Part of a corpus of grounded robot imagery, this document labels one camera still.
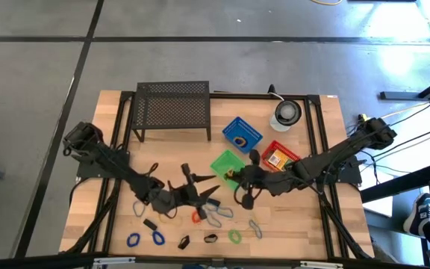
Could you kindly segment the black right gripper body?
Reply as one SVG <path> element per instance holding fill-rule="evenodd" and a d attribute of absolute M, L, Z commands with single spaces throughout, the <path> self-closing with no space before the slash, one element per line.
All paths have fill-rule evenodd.
<path fill-rule="evenodd" d="M 262 190 L 269 189 L 273 185 L 272 174 L 261 168 L 261 156 L 259 151 L 251 149 L 249 152 L 251 164 L 246 165 L 237 173 L 239 186 L 246 191 L 242 197 L 241 205 L 244 209 L 252 210 L 254 201 Z"/>

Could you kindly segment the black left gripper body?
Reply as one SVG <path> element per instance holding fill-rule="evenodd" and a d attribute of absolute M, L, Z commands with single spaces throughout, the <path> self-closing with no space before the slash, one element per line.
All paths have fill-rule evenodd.
<path fill-rule="evenodd" d="M 177 209 L 183 205 L 195 207 L 198 211 L 207 202 L 201 200 L 199 193 L 193 181 L 195 173 L 190 172 L 189 165 L 184 163 L 181 165 L 182 173 L 185 175 L 187 184 L 174 188 L 168 182 L 169 190 L 164 189 L 164 183 L 158 179 L 155 182 L 158 184 L 155 188 L 155 211 L 166 216 L 173 209 Z"/>

